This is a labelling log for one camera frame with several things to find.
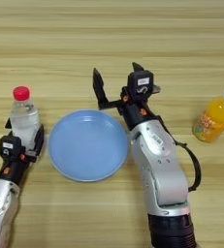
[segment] bottle label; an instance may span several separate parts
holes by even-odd
[[[202,141],[212,142],[224,131],[224,123],[213,121],[206,112],[196,121],[193,127],[194,135]]]

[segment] red bottle cap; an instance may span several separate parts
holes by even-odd
[[[14,97],[17,101],[26,101],[30,98],[30,90],[25,86],[19,86],[14,89]]]

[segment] wood grain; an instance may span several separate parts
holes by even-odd
[[[203,248],[224,248],[224,135],[191,134],[207,101],[224,92],[224,1],[0,0],[0,136],[11,92],[28,85],[47,131],[63,115],[96,109],[97,67],[115,100],[137,61],[154,71],[161,94],[149,101],[200,158],[204,179],[190,201]],[[124,125],[115,110],[109,110]],[[179,160],[188,179],[192,167]],[[47,152],[28,174],[11,247],[146,248],[142,187],[131,156],[113,177],[82,184],[61,176]]]

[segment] water bottle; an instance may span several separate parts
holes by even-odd
[[[30,91],[25,86],[14,89],[15,102],[11,111],[13,135],[21,138],[26,150],[34,148],[34,138],[40,128],[39,113],[30,100]]]

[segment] black cable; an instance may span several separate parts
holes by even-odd
[[[178,142],[170,133],[170,131],[168,130],[168,128],[165,126],[163,119],[161,118],[160,115],[155,115],[148,107],[148,105],[146,103],[142,103],[143,107],[145,108],[145,110],[147,111],[147,113],[152,116],[152,118],[154,119],[158,119],[162,125],[162,127],[164,128],[164,130],[172,137],[172,139],[174,140],[175,144],[182,147],[183,149],[186,150],[186,152],[189,154],[192,162],[193,162],[193,166],[194,166],[194,171],[195,171],[195,179],[194,179],[194,183],[192,186],[190,186],[188,188],[189,192],[195,191],[201,184],[201,179],[202,179],[202,172],[201,172],[201,165],[199,160],[197,159],[197,157],[194,155],[194,153],[187,147],[187,143],[181,143]]]

